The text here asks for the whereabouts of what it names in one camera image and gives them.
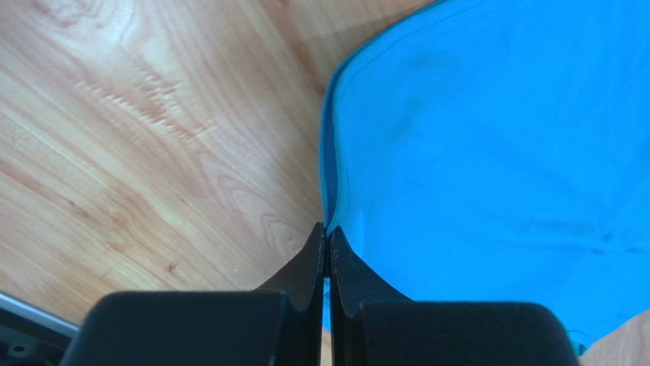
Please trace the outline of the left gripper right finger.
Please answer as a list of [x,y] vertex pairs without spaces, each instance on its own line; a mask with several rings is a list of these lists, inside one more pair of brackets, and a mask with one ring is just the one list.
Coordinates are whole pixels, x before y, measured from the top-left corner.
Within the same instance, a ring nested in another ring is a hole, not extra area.
[[555,315],[535,303],[418,302],[329,238],[335,365],[577,365]]

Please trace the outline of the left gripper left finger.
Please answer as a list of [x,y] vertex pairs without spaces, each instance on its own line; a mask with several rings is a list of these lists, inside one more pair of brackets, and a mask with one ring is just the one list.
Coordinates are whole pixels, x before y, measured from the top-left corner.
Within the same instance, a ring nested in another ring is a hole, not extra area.
[[252,291],[125,291],[85,318],[64,365],[318,365],[323,226]]

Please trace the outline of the teal blue t-shirt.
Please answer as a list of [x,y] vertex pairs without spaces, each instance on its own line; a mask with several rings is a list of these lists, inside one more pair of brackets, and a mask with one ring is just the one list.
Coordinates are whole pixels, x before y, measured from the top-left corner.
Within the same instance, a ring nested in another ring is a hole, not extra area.
[[649,307],[649,3],[416,11],[330,80],[320,184],[402,294],[539,303],[589,347]]

